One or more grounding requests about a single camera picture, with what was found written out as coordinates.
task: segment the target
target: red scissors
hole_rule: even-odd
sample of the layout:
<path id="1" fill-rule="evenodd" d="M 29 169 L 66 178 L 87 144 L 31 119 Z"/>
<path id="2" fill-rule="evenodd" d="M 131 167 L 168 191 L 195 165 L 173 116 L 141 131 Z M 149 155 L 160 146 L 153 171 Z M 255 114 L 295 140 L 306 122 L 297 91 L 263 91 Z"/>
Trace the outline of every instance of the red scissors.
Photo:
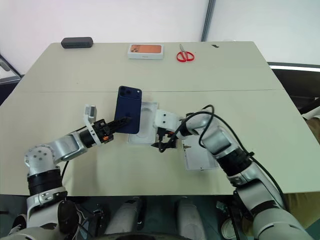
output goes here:
<path id="1" fill-rule="evenodd" d="M 191 52 L 189 51 L 185 51 L 184 47 L 180 44 L 180 52 L 178 52 L 178 54 L 176 55 L 176 59 L 179 62 L 185 63 L 185 62 L 191 62 L 193 60 L 195 60 L 195 55 L 193 55 Z"/>

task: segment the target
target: blue smartphone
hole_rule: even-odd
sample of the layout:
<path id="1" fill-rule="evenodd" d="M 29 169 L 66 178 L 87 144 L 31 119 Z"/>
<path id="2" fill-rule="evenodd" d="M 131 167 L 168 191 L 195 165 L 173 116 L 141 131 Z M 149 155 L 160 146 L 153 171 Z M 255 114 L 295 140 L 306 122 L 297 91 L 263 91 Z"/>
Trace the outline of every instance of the blue smartphone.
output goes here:
<path id="1" fill-rule="evenodd" d="M 120 86 L 118 90 L 118 97 L 116 100 L 116 108 L 114 120 L 122 117 L 130 117 L 130 122 L 119 128 L 117 133 L 137 134 L 140 129 L 140 115 L 141 115 L 141 89 Z"/>

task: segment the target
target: orange phone box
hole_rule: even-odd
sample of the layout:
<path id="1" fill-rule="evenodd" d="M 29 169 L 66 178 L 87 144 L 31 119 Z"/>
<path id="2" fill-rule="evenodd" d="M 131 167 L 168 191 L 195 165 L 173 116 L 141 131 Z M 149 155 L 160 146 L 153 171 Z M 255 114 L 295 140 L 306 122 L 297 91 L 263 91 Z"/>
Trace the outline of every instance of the orange phone box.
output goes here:
<path id="1" fill-rule="evenodd" d="M 130 44 L 129 59 L 163 59 L 163 44 Z"/>

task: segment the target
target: white wall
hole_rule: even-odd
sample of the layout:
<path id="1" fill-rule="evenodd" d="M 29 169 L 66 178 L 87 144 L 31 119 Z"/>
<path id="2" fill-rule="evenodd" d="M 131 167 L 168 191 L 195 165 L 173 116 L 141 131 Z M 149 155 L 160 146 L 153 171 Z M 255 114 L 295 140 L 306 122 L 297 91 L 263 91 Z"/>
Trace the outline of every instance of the white wall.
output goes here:
<path id="1" fill-rule="evenodd" d="M 216 0 L 208 41 L 254 41 L 268 62 L 320 65 L 319 0 Z"/>
<path id="2" fill-rule="evenodd" d="M 200 41 L 208 0 L 0 0 L 0 53 L 25 74 L 52 42 Z"/>

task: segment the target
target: scissors handle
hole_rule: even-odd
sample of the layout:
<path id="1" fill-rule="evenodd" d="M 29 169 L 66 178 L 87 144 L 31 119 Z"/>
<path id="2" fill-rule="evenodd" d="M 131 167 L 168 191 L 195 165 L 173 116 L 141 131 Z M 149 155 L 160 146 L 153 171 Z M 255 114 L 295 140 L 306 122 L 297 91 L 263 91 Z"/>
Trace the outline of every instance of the scissors handle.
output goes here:
<path id="1" fill-rule="evenodd" d="M 195 59 L 195 55 L 193 55 L 191 52 L 189 51 L 180 51 L 178 52 L 178 54 L 176 55 L 176 59 L 179 62 L 185 63 L 185 62 L 191 62 Z"/>

